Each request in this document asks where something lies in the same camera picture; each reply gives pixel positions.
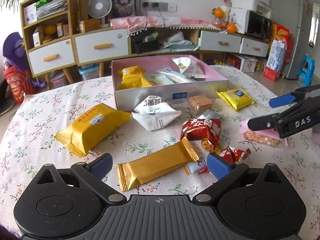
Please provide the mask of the jam biscuit packet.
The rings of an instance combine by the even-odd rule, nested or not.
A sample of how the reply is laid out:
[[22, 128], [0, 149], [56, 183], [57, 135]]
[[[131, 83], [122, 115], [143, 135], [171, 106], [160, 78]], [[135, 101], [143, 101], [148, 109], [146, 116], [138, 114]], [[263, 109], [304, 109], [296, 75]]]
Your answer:
[[190, 144], [193, 150], [199, 156], [199, 160], [191, 163], [186, 163], [184, 165], [184, 171], [186, 175], [204, 172], [207, 168], [208, 154], [220, 154], [222, 152], [222, 148], [219, 143], [214, 146], [208, 139], [194, 140], [191, 141]]

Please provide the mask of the long golden wafer bar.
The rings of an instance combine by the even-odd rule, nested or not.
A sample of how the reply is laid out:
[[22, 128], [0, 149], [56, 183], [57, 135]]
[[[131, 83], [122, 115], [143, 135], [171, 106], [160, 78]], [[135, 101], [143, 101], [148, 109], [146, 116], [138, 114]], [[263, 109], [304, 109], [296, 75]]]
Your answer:
[[116, 165], [121, 191], [155, 180], [189, 162], [200, 159], [187, 138], [155, 153], [136, 159], [129, 163]]

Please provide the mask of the red gift bag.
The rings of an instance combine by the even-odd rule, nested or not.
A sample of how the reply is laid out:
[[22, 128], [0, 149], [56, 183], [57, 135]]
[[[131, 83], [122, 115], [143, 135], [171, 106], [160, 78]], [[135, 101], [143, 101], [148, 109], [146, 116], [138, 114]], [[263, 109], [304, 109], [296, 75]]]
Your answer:
[[36, 87], [31, 82], [32, 75], [29, 69], [21, 71], [16, 66], [11, 66], [3, 70], [3, 74], [17, 104], [23, 102], [25, 95], [36, 93]]

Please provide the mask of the white fan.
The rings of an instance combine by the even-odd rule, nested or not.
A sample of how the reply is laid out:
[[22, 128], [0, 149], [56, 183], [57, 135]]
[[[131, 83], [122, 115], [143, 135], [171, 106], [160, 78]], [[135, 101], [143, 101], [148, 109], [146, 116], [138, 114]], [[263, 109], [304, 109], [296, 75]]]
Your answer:
[[97, 18], [100, 24], [105, 24], [105, 17], [112, 10], [112, 0], [89, 0], [87, 9], [91, 18]]

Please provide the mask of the clear wrapped brown biscuits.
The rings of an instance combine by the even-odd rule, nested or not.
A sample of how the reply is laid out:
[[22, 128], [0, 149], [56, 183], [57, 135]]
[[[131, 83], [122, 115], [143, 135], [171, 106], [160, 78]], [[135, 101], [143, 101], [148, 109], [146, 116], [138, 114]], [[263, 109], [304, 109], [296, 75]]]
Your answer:
[[192, 96], [188, 100], [189, 106], [197, 113], [204, 112], [212, 107], [213, 102], [204, 95]]

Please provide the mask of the white triangular bag in box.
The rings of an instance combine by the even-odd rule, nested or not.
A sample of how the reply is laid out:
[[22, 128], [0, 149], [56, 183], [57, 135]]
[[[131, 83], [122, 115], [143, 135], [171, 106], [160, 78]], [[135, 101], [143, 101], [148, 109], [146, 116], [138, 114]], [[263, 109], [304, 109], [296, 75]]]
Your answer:
[[205, 79], [206, 75], [200, 65], [190, 57], [172, 58], [172, 61], [178, 66], [180, 73], [191, 79]]

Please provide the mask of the pink cracker pack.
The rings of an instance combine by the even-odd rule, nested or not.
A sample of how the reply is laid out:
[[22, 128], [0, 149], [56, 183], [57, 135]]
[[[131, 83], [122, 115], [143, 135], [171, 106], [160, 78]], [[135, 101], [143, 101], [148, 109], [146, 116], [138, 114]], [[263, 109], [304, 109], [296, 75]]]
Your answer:
[[266, 129], [260, 131], [253, 131], [249, 129], [248, 119], [240, 122], [239, 133], [242, 134], [247, 140], [272, 147], [288, 145], [287, 139], [281, 139], [278, 132], [276, 132], [274, 129]]

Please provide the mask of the red snack bag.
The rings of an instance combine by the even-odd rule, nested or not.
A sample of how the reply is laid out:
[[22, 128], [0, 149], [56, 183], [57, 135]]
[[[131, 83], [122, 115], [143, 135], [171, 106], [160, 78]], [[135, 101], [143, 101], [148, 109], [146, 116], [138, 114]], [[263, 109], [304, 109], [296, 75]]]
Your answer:
[[207, 139], [213, 148], [218, 145], [221, 134], [221, 121], [212, 118], [197, 118], [187, 120], [181, 130], [180, 139], [192, 140]]

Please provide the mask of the wooden shelf cabinet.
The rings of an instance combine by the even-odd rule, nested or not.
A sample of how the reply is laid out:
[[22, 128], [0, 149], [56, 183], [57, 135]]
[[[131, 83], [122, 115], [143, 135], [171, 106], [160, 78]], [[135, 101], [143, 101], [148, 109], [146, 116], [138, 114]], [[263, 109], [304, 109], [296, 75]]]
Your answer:
[[33, 77], [62, 70], [69, 83], [69, 67], [76, 65], [77, 0], [25, 0], [20, 4], [24, 46]]

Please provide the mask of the large yellow snack pack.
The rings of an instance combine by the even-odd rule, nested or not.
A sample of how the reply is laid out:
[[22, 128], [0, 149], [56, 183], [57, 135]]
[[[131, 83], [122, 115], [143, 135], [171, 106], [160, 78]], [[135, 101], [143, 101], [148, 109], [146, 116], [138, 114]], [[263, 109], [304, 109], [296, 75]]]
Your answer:
[[132, 114], [100, 103], [59, 131], [55, 139], [80, 158], [132, 118]]

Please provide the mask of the yellow blue-label snack pack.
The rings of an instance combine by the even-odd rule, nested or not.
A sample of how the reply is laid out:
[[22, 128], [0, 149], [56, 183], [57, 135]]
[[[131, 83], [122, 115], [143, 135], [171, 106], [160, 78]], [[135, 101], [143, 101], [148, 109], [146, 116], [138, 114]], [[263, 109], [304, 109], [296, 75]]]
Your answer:
[[217, 95], [235, 111], [241, 110], [254, 103], [254, 100], [239, 88], [217, 92]]

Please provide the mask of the white drawer cabinet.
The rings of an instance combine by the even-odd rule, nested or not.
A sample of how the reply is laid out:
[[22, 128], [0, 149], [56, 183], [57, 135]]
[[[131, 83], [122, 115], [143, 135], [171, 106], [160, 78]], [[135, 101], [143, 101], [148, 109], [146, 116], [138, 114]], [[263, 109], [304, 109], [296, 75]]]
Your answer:
[[75, 60], [78, 66], [99, 65], [99, 76], [104, 74], [104, 62], [131, 54], [126, 29], [101, 28], [73, 36]]

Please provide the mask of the pale wafer packs in box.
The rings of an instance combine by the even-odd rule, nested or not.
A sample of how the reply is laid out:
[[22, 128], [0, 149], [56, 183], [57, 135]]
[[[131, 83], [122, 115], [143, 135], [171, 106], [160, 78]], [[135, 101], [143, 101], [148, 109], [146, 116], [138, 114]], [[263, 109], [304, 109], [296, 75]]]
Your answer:
[[169, 67], [158, 68], [157, 70], [147, 70], [144, 73], [144, 77], [152, 84], [152, 86], [196, 82], [196, 80], [188, 78]]

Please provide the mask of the floral tablecloth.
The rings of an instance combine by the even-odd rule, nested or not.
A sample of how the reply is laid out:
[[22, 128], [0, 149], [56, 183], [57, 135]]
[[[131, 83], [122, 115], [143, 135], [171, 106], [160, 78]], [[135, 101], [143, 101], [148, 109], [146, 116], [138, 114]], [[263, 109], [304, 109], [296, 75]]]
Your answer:
[[[240, 88], [254, 99], [253, 105], [240, 111], [232, 110], [221, 99], [214, 100], [213, 107], [221, 115], [221, 147], [250, 150], [247, 164], [251, 167], [276, 163], [306, 205], [307, 215], [300, 237], [319, 239], [319, 147], [312, 142], [311, 132], [306, 130], [289, 137], [288, 145], [278, 148], [247, 140], [239, 133], [244, 120], [273, 113], [274, 109], [268, 104], [270, 98], [295, 90], [300, 86], [299, 81], [281, 78], [271, 82], [259, 72], [244, 74], [222, 66], [215, 66], [215, 70], [228, 79], [229, 88]], [[68, 168], [79, 161], [79, 157], [56, 141], [55, 135], [99, 103], [115, 106], [110, 76], [27, 96], [12, 120], [1, 117], [3, 226], [18, 231], [14, 206], [44, 164]], [[126, 163], [173, 145], [180, 139], [182, 124], [194, 117], [187, 107], [183, 107], [182, 111], [182, 115], [172, 124], [153, 132], [130, 120], [91, 150], [84, 161], [90, 162], [108, 152], [114, 164]]]

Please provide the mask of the small red candy packet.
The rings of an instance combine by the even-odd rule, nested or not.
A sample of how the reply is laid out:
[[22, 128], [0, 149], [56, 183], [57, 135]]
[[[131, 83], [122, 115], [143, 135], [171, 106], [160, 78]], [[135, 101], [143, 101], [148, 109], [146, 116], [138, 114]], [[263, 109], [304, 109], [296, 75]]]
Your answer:
[[242, 164], [249, 158], [250, 154], [250, 149], [241, 150], [228, 146], [219, 154], [219, 156], [231, 164]]

